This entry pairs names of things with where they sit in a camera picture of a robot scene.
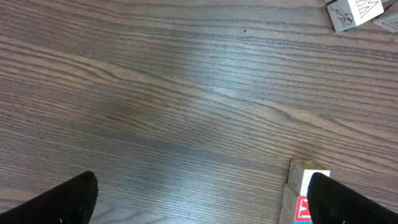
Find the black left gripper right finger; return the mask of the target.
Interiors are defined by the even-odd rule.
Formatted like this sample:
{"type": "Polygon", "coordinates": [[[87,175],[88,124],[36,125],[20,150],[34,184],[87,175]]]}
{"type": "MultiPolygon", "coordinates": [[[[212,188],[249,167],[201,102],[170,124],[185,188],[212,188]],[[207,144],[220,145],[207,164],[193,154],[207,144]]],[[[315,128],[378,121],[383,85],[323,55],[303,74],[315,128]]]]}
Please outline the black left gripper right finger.
{"type": "Polygon", "coordinates": [[[313,224],[397,224],[397,214],[316,172],[307,192],[313,224]]]}

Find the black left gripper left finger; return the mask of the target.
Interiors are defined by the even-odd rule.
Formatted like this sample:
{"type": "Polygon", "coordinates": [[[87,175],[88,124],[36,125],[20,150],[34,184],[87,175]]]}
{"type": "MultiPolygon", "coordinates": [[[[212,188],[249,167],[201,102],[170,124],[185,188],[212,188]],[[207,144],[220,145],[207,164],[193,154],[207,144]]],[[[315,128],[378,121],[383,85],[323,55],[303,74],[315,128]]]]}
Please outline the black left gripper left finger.
{"type": "Polygon", "coordinates": [[[97,178],[86,171],[2,213],[1,224],[88,224],[97,197],[97,178]]]}

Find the red letter M block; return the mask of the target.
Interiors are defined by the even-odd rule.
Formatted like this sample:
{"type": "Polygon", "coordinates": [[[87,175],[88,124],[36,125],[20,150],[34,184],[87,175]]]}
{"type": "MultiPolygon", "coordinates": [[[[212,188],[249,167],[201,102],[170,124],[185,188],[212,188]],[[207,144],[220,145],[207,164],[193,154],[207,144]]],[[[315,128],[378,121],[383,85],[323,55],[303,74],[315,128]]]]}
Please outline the red letter M block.
{"type": "Polygon", "coordinates": [[[295,221],[312,222],[307,197],[299,195],[288,183],[284,185],[282,207],[295,221]]]}

